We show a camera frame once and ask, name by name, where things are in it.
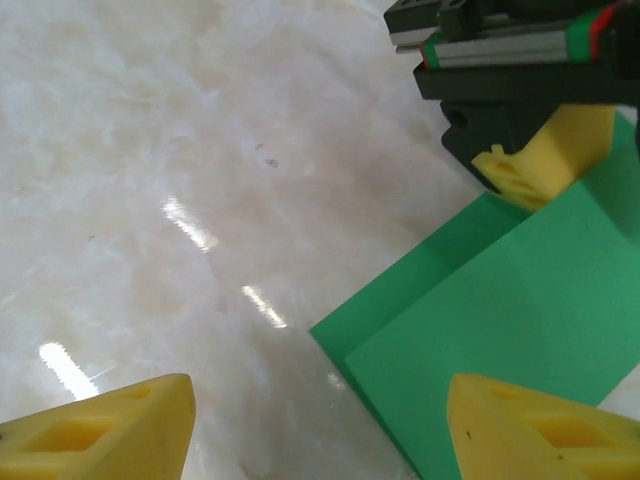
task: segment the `glossy floor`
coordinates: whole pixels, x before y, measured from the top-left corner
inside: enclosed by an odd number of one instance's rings
[[[307,332],[479,191],[387,6],[0,1],[0,421],[179,371],[185,479],[411,477]]]

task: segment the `yellow foam block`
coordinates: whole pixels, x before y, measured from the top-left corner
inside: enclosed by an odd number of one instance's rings
[[[477,375],[456,375],[449,430],[464,480],[640,478],[640,423]]]
[[[520,152],[494,145],[472,163],[502,197],[535,211],[609,155],[614,116],[613,106],[561,105]]]
[[[0,425],[0,480],[177,480],[195,421],[174,374]]]

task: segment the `green foam board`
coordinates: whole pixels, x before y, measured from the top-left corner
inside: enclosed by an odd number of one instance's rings
[[[361,342],[349,378],[422,478],[459,478],[452,375],[597,405],[640,361],[639,285],[640,164],[618,118],[607,160]]]
[[[313,327],[311,334],[350,380],[346,355],[529,216],[491,194],[482,195]]]

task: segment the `red stripe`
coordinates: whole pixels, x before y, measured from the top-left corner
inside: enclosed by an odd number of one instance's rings
[[[424,54],[424,43],[420,45],[420,55],[422,55],[422,63],[424,63],[425,68],[427,70],[431,70],[431,67],[429,66],[429,61],[427,60],[427,56]]]
[[[609,22],[613,18],[613,13],[617,5],[611,5],[605,8],[600,16],[589,27],[589,46],[591,47],[591,61],[595,62],[600,58],[600,46],[598,38],[602,31],[609,26]]]

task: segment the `green stripe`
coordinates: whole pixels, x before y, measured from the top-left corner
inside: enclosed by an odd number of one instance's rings
[[[589,29],[604,8],[585,13],[578,17],[567,29],[567,56],[571,63],[591,62],[591,42]]]
[[[440,32],[436,32],[431,35],[427,40],[422,44],[422,54],[424,58],[427,59],[427,63],[429,64],[429,68],[432,70],[437,70],[440,68],[440,60],[438,60],[438,54],[436,53],[436,45],[440,43],[442,40],[442,35]]]

